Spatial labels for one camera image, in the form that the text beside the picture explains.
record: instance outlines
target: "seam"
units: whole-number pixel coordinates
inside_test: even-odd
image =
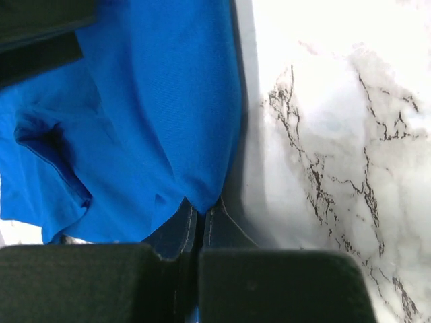
[[[222,202],[222,211],[224,214],[226,214],[226,216],[232,221],[232,223],[241,231],[241,233],[246,236],[256,247],[259,247],[259,245],[252,239],[250,238],[250,236],[248,234],[246,234],[244,232],[244,230],[237,224],[237,222],[235,220],[233,220],[233,218],[231,218],[231,216],[228,213],[228,210],[226,209],[226,206],[224,204],[223,198],[220,197],[220,201]]]
[[[187,228],[186,240],[184,241],[184,244],[183,244],[183,247],[180,250],[180,253],[183,253],[184,249],[186,248],[187,242],[189,241],[190,227],[191,227],[191,216],[192,216],[192,214],[193,214],[193,206],[190,207],[189,219],[188,219],[189,227]]]
[[[214,215],[214,207],[211,209],[211,213],[209,214],[209,242],[208,242],[208,247],[211,246],[211,234],[213,231],[213,215]]]

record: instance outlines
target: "blue fabric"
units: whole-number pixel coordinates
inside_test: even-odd
[[[204,214],[240,128],[229,0],[103,1],[77,37],[84,59],[0,93],[2,219],[103,243]]]

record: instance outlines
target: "white surface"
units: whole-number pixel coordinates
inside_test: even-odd
[[[41,243],[42,234],[39,227],[18,221],[0,220],[0,246]]]
[[[379,322],[431,322],[431,9],[254,0],[253,15],[247,220],[271,246],[350,254]]]

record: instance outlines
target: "dark crack pattern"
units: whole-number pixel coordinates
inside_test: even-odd
[[[382,258],[385,253],[385,240],[383,238],[382,231],[380,229],[380,217],[378,214],[378,201],[370,182],[370,157],[367,154],[367,146],[363,148],[363,156],[365,160],[364,164],[364,175],[363,181],[360,187],[355,186],[351,180],[338,180],[335,177],[328,177],[325,175],[325,159],[327,156],[319,155],[317,153],[311,153],[306,151],[300,140],[300,113],[297,105],[295,105],[294,100],[294,68],[290,68],[286,71],[286,76],[290,77],[289,85],[284,82],[278,82],[272,91],[267,95],[267,98],[263,100],[261,107],[270,108],[276,113],[276,118],[281,122],[286,135],[288,137],[288,143],[291,149],[293,149],[293,154],[297,155],[298,161],[302,164],[302,170],[306,175],[306,181],[310,185],[311,189],[307,192],[307,201],[313,209],[313,213],[319,222],[320,226],[326,227],[328,229],[328,236],[332,241],[334,241],[340,250],[344,250],[354,256],[354,258],[362,264],[364,272],[370,277],[370,280],[375,284],[378,294],[382,299],[383,303],[386,305],[387,309],[392,312],[394,317],[400,322],[410,323],[417,322],[421,319],[421,314],[419,313],[416,304],[413,299],[408,295],[407,291],[403,287],[403,283],[399,277],[388,278],[384,272],[375,268],[371,265],[370,258],[364,259],[352,243],[349,241],[348,237],[342,232],[337,230],[337,223],[341,221],[340,217],[343,215],[337,214],[335,208],[335,197],[325,191],[325,185],[323,184],[323,179],[326,176],[332,182],[337,182],[339,184],[347,184],[354,191],[354,195],[362,196],[366,206],[368,207],[371,220],[372,229],[375,232],[376,240],[378,242],[378,256]],[[370,87],[368,87],[362,80],[361,75],[358,73],[358,81],[362,86],[364,93],[367,98],[367,111],[370,117],[376,123],[376,126],[380,129],[379,141],[393,141],[393,140],[404,140],[406,138],[417,138],[418,135],[412,133],[409,130],[408,125],[403,119],[403,114],[400,111],[393,121],[393,126],[389,127],[383,120],[381,120],[376,111],[374,110],[372,99],[370,95]],[[378,88],[380,93],[391,96],[391,93],[387,89]],[[405,96],[399,98],[404,102],[408,103],[411,108],[416,112],[420,113],[418,105],[415,103],[412,96]],[[397,314],[393,306],[386,299],[382,291],[382,283],[392,284],[395,292],[400,296],[400,300],[403,306],[404,315],[400,316]],[[427,318],[421,322],[431,322],[431,318]]]

